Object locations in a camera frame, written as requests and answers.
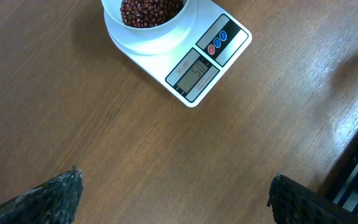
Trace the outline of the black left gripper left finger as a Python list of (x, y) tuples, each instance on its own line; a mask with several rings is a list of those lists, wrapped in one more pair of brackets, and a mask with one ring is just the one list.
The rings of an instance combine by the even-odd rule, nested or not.
[(82, 192), (82, 172), (73, 167), (0, 204), (0, 224), (71, 224)]

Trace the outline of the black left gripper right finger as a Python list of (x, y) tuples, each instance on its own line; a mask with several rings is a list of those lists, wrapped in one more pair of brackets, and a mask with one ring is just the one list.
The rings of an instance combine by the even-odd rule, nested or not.
[(358, 216), (283, 174), (269, 189), (267, 206), (277, 224), (358, 224)]

